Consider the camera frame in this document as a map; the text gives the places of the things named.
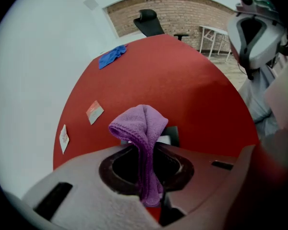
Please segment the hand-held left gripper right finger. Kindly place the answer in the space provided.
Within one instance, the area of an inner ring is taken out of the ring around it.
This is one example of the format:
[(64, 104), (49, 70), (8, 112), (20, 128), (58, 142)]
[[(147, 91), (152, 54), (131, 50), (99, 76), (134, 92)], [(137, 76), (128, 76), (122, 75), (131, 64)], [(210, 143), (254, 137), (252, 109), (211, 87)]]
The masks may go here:
[(159, 224), (224, 226), (245, 181), (254, 146), (244, 147), (237, 158), (162, 143), (157, 149), (180, 166), (165, 180)]

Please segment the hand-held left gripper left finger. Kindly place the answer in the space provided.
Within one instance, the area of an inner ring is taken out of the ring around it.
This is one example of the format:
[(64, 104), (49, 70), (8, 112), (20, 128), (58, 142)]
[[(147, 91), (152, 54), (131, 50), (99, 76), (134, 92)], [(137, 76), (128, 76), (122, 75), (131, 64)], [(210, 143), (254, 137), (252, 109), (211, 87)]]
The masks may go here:
[(77, 156), (32, 186), (22, 200), (31, 208), (59, 182), (72, 185), (51, 223), (68, 230), (155, 230), (161, 225), (143, 206), (138, 196), (121, 195), (99, 176), (103, 159), (126, 148), (114, 146)]

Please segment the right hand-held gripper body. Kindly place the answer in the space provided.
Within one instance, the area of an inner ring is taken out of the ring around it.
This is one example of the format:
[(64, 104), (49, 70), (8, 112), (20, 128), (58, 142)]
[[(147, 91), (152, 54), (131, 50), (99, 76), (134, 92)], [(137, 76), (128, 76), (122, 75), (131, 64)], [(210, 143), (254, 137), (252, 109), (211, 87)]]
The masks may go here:
[(281, 21), (279, 13), (271, 0), (240, 0), (240, 3), (236, 4), (236, 12)]

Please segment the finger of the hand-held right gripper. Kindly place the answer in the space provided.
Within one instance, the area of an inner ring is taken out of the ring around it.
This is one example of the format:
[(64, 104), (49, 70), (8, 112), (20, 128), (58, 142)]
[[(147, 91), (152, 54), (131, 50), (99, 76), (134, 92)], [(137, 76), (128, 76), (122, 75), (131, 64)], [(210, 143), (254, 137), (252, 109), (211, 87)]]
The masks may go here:
[(228, 22), (228, 36), (235, 59), (245, 69), (247, 77), (252, 77), (250, 69), (250, 49), (245, 39), (242, 23), (251, 19), (248, 15), (233, 15)]
[(286, 29), (280, 21), (272, 17), (249, 15), (248, 19), (251, 21), (247, 32), (251, 33), (253, 38), (247, 40), (247, 76), (252, 80), (254, 71), (276, 56)]

